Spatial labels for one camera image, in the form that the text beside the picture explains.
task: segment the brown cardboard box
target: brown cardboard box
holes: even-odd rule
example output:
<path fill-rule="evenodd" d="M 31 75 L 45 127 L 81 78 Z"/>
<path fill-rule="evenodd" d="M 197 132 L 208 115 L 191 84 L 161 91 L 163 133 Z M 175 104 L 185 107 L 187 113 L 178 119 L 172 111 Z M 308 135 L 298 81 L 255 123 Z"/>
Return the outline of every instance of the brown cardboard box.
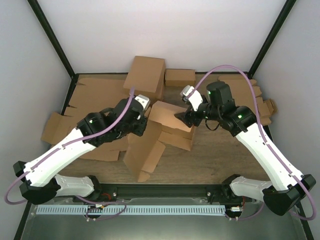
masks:
<path fill-rule="evenodd" d="M 79 80 L 69 107 L 66 108 L 65 115 L 56 112 L 51 114 L 47 121 L 41 139 L 49 144 L 55 145 L 64 139 L 77 123 L 88 113 L 100 112 L 105 108 L 113 108 L 117 103 L 127 98 L 123 93 L 124 80 L 82 78 Z M 119 151 L 126 151 L 128 148 L 127 137 L 113 142 L 102 144 L 81 156 L 82 159 L 117 161 Z"/>
<path fill-rule="evenodd" d="M 161 98 L 166 64 L 162 58 L 135 56 L 123 88 L 129 93 L 134 87 L 135 95 L 144 95 L 155 102 Z"/>
<path fill-rule="evenodd" d="M 196 74 L 193 69 L 166 69 L 165 85 L 172 87 L 194 86 Z"/>
<path fill-rule="evenodd" d="M 195 127 L 187 127 L 175 114 L 185 112 L 187 109 L 163 101 L 153 104 L 149 121 L 162 125 L 159 141 L 175 147 L 190 151 L 193 145 Z"/>
<path fill-rule="evenodd" d="M 166 148 L 158 141 L 161 130 L 160 123 L 148 120 L 142 136 L 128 136 L 129 147 L 123 161 L 139 183 L 150 178 Z"/>

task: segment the wooden floor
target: wooden floor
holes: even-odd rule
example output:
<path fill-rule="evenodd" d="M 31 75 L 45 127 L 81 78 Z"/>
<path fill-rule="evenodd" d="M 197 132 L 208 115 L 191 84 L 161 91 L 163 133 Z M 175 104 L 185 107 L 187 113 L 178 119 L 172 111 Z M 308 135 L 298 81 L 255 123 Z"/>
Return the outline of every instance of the wooden floor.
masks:
<path fill-rule="evenodd" d="M 197 82 L 203 75 L 197 74 Z M 123 74 L 81 75 L 83 77 L 125 79 Z M 199 91 L 206 92 L 206 85 L 216 81 L 218 75 L 210 75 L 200 86 Z M 186 107 L 181 101 L 183 87 L 165 87 L 164 102 Z M 213 128 L 216 122 L 210 122 Z M 102 183 L 135 183 L 130 171 L 122 159 L 124 152 L 116 162 L 78 159 L 66 167 L 61 174 L 73 177 L 95 175 Z M 267 174 L 251 153 L 230 133 L 222 128 L 209 131 L 204 123 L 197 128 L 191 151 L 171 145 L 166 149 L 146 183 L 153 184 L 220 184 L 232 174 L 246 178 L 268 180 Z"/>

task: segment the flattened cardboard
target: flattened cardboard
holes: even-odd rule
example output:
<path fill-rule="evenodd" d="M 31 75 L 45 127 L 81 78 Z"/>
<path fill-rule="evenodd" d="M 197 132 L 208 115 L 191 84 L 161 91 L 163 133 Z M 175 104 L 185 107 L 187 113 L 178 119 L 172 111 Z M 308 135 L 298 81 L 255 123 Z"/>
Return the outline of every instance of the flattened cardboard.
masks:
<path fill-rule="evenodd" d="M 162 125 L 159 141 L 190 151 L 193 145 L 195 127 L 187 127 L 175 114 L 185 112 L 186 108 L 157 101 L 151 109 L 149 121 Z"/>
<path fill-rule="evenodd" d="M 73 129 L 69 125 L 69 119 L 71 119 L 69 116 L 62 116 L 57 112 L 51 113 L 44 127 L 41 140 L 52 145 L 59 143 Z"/>
<path fill-rule="evenodd" d="M 89 151 L 86 154 L 82 155 L 82 159 L 89 160 L 99 160 L 105 162 L 114 162 L 118 161 L 120 151 L 106 151 L 103 148 L 97 147 L 94 151 Z"/>
<path fill-rule="evenodd" d="M 193 69 L 166 69 L 165 85 L 172 87 L 194 86 L 196 73 Z"/>
<path fill-rule="evenodd" d="M 142 136 L 128 135 L 129 147 L 123 161 L 139 183 L 150 178 L 166 148 L 158 141 L 161 131 L 161 124 L 148 120 Z"/>
<path fill-rule="evenodd" d="M 77 123 L 88 113 L 100 112 L 105 108 L 114 108 L 117 103 L 129 95 L 123 90 L 124 80 L 82 78 L 79 80 L 65 110 L 66 116 L 54 112 L 44 128 L 41 139 L 56 145 L 65 138 Z M 123 137 L 113 142 L 104 143 L 99 148 L 84 154 L 82 159 L 116 161 L 108 157 L 108 151 L 126 151 L 128 139 Z"/>
<path fill-rule="evenodd" d="M 162 58 L 135 56 L 123 88 L 129 93 L 130 88 L 134 87 L 136 95 L 156 99 L 164 83 L 165 70 L 166 64 Z"/>

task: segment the purple cable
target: purple cable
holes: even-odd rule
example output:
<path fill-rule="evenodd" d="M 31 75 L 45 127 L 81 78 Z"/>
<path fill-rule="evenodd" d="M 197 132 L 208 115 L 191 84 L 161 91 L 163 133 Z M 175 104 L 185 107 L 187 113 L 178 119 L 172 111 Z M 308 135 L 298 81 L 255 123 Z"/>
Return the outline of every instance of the purple cable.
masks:
<path fill-rule="evenodd" d="M 43 163 L 45 160 L 47 160 L 49 157 L 51 157 L 53 154 L 55 154 L 56 152 L 58 152 L 60 150 L 60 148 L 56 148 L 55 150 L 53 150 L 52 152 L 50 152 L 48 155 L 46 155 L 44 158 L 42 158 L 40 161 L 38 161 L 34 166 L 31 167 L 31 170 L 34 170 L 36 167 L 38 167 L 41 163 Z M 21 200 L 21 201 L 10 201 L 8 199 L 8 195 L 10 193 L 10 191 L 12 190 L 12 188 L 21 180 L 23 179 L 28 173 L 30 173 L 29 171 L 26 171 L 25 173 L 23 173 L 22 175 L 20 175 L 16 180 L 13 181 L 13 183 L 11 183 L 11 185 L 8 187 L 7 191 L 4 194 L 4 201 L 9 204 L 9 205 L 18 205 L 18 204 L 22 204 L 25 203 L 27 200 Z"/>
<path fill-rule="evenodd" d="M 128 108 L 129 108 L 129 106 L 130 106 L 130 104 L 131 104 L 131 102 L 132 102 L 132 99 L 134 98 L 134 92 L 135 92 L 135 88 L 132 87 L 132 88 L 130 89 L 130 97 L 129 97 L 128 102 L 126 103 L 126 105 L 125 105 L 122 113 L 119 115 L 119 117 L 118 117 L 110 126 L 108 126 L 106 129 L 104 129 L 104 130 L 102 130 L 102 131 L 100 131 L 100 132 L 97 132 L 97 133 L 95 133 L 95 134 L 92 134 L 92 135 L 89 135 L 89 136 L 84 136 L 84 137 L 80 137 L 80 138 L 71 140 L 71 141 L 63 144 L 62 147 L 65 148 L 66 146 L 68 146 L 68 145 L 70 145 L 70 144 L 73 144 L 73 143 L 76 143 L 76 142 L 78 142 L 78 141 L 83 141 L 83 140 L 88 140 L 88 139 L 92 139 L 92 138 L 95 138 L 95 137 L 99 137 L 99 136 L 105 134 L 106 132 L 109 132 L 112 128 L 114 128 L 114 127 L 120 122 L 120 120 L 121 120 L 121 119 L 123 118 L 123 116 L 126 114 Z"/>
<path fill-rule="evenodd" d="M 9 192 L 11 191 L 11 189 L 21 180 L 23 179 L 28 173 L 30 173 L 29 171 L 26 171 L 25 173 L 23 173 L 22 175 L 20 175 L 19 177 L 17 177 L 13 183 L 10 184 L 8 190 L 5 192 L 4 194 L 4 201 L 7 203 L 7 204 L 10 204 L 10 205 L 18 205 L 18 204 L 23 204 L 25 203 L 27 200 L 24 199 L 24 200 L 21 200 L 21 201 L 10 201 L 8 199 L 8 195 L 9 195 Z"/>
<path fill-rule="evenodd" d="M 95 202 L 95 201 L 87 200 L 87 199 L 85 199 L 85 198 L 82 197 L 82 196 L 78 196 L 78 195 L 77 195 L 76 197 L 77 197 L 78 199 L 80 199 L 81 201 L 86 202 L 87 204 L 94 204 L 94 205 L 96 205 L 96 204 L 101 204 L 101 205 L 118 204 L 118 202 L 116 202 L 116 201 Z M 112 215 L 112 216 L 109 216 L 109 217 L 104 217 L 104 218 L 97 218 L 96 221 L 108 220 L 108 219 L 112 219 L 112 218 L 114 218 L 114 217 L 119 216 L 120 214 L 122 214 L 122 213 L 127 209 L 127 204 L 123 203 L 123 205 L 124 205 L 124 208 L 123 208 L 120 212 L 117 212 L 115 215 Z M 92 210 L 94 210 L 94 209 L 99 209 L 99 208 L 95 207 L 95 208 L 89 209 L 89 210 L 85 213 L 85 216 L 86 216 L 87 219 L 89 219 L 88 213 L 90 213 L 90 212 L 91 212 Z"/>
<path fill-rule="evenodd" d="M 236 220 L 236 221 L 249 220 L 249 219 L 252 219 L 252 218 L 254 218 L 255 216 L 257 216 L 259 213 L 261 213 L 262 209 L 264 209 L 264 206 L 265 206 L 265 203 L 263 202 L 262 205 L 261 205 L 261 207 L 259 208 L 259 210 L 258 210 L 256 213 L 254 213 L 254 214 L 252 214 L 252 215 L 250 215 L 250 216 L 243 217 L 243 218 L 238 218 L 238 219 L 236 219 L 236 218 L 229 217 L 227 214 L 224 214 L 224 215 L 225 215 L 225 217 L 226 217 L 227 219 L 231 219 L 231 220 Z"/>
<path fill-rule="evenodd" d="M 91 211 L 96 210 L 96 209 L 99 210 L 99 208 L 97 208 L 97 207 L 89 209 L 89 210 L 85 213 L 86 219 L 89 220 L 90 218 L 89 218 L 89 216 L 88 216 L 88 213 L 90 213 Z M 111 216 L 108 216 L 108 217 L 103 217 L 103 218 L 101 218 L 101 217 L 95 218 L 94 221 L 97 222 L 97 221 L 103 221 L 103 220 L 113 219 L 113 218 L 115 218 L 115 217 L 118 217 L 120 214 L 122 214 L 126 209 L 127 209 L 127 205 L 124 205 L 124 208 L 123 208 L 121 211 L 117 212 L 116 214 L 111 215 Z"/>
<path fill-rule="evenodd" d="M 251 85 L 251 82 L 249 80 L 249 78 L 247 77 L 247 75 L 241 71 L 239 68 L 235 67 L 235 66 L 232 66 L 232 65 L 220 65 L 220 66 L 216 66 L 215 68 L 211 69 L 210 71 L 208 71 L 202 78 L 201 80 L 198 82 L 198 84 L 195 86 L 195 88 L 192 90 L 192 92 L 189 93 L 188 96 L 186 96 L 186 99 L 190 98 L 192 96 L 192 94 L 194 94 L 194 92 L 199 88 L 199 86 L 201 85 L 201 83 L 214 71 L 218 70 L 218 69 L 222 69 L 222 68 L 231 68 L 231 69 L 234 69 L 236 71 L 238 71 L 243 77 L 244 79 L 246 80 L 246 82 L 248 83 L 249 87 L 250 87 L 250 91 L 251 91 L 251 95 L 252 95 L 252 98 L 253 98 L 253 105 L 254 105 L 254 110 L 255 110 L 255 113 L 258 114 L 258 106 L 257 106 L 257 101 L 256 101 L 256 95 L 255 95 L 255 91 Z M 281 165 L 285 168 L 285 170 L 287 170 L 287 172 L 291 175 L 292 174 L 292 171 L 290 170 L 290 168 L 284 163 L 284 161 L 281 159 L 281 157 L 276 153 L 276 151 L 272 148 L 272 146 L 270 146 L 268 143 L 267 143 L 267 139 L 265 137 L 265 132 L 263 131 L 263 128 L 262 128 L 262 125 L 261 125 L 261 122 L 260 122 L 260 118 L 257 117 L 256 118 L 256 121 L 257 121 L 257 125 L 258 125 L 258 129 L 259 129 L 259 132 L 261 134 L 261 137 L 264 141 L 264 143 L 267 145 L 267 147 L 270 149 L 270 151 L 273 153 L 273 155 L 276 157 L 276 159 L 281 163 Z M 292 176 L 293 179 L 299 184 L 299 186 L 303 189 L 303 191 L 305 192 L 305 194 L 307 195 L 309 201 L 310 201 L 310 204 L 311 204 L 311 207 L 312 207 L 312 216 L 311 217 L 303 217 L 303 216 L 300 216 L 300 215 L 297 215 L 297 214 L 292 214 L 294 215 L 295 217 L 298 217 L 302 220 L 306 220 L 306 221 L 310 221 L 310 220 L 313 220 L 316 218 L 317 216 L 317 209 L 316 209 L 316 203 L 314 201 L 314 199 L 312 198 L 311 194 L 309 193 L 309 191 L 306 189 L 306 187 L 304 186 L 304 184 L 296 177 L 296 176 Z"/>
<path fill-rule="evenodd" d="M 85 136 L 85 137 L 80 137 L 78 139 L 75 139 L 75 140 L 72 140 L 72 141 L 69 141 L 67 142 L 66 144 L 63 144 L 62 146 L 65 148 L 66 146 L 70 145 L 70 144 L 73 144 L 73 143 L 76 143 L 78 141 L 82 141 L 82 140 L 87 140 L 87 139 L 92 139 L 92 138 L 95 138 L 95 137 L 98 137 L 102 134 L 105 134 L 106 132 L 110 131 L 114 126 L 116 126 L 116 124 L 118 124 L 118 122 L 120 122 L 120 120 L 124 117 L 124 115 L 126 114 L 133 98 L 134 98 L 134 93 L 135 93 L 135 88 L 132 87 L 130 89 L 130 96 L 129 96 L 129 99 L 128 99 L 128 102 L 127 104 L 125 105 L 122 113 L 118 116 L 118 118 L 109 126 L 107 127 L 106 129 L 100 131 L 100 132 L 97 132 L 95 134 L 92 134 L 92 135 L 89 135 L 89 136 Z M 31 167 L 31 170 L 34 170 L 36 167 L 38 167 L 40 164 L 42 164 L 45 160 L 47 160 L 49 157 L 51 157 L 53 154 L 55 154 L 56 152 L 58 152 L 59 150 L 61 150 L 61 148 L 56 148 L 55 150 L 53 150 L 52 152 L 50 152 L 48 155 L 46 155 L 44 158 L 42 158 L 40 161 L 38 161 L 35 165 L 33 165 Z M 21 176 L 19 176 L 16 180 L 13 181 L 13 183 L 11 183 L 11 185 L 8 187 L 7 191 L 5 192 L 4 194 L 4 201 L 9 204 L 9 205 L 18 205 L 18 204 L 22 204 L 22 203 L 25 203 L 27 200 L 24 199 L 24 200 L 21 200 L 21 201 L 10 201 L 8 199 L 8 195 L 9 195 L 9 192 L 12 190 L 12 188 L 21 180 L 23 179 L 28 173 L 30 173 L 29 171 L 26 171 L 25 173 L 23 173 Z"/>

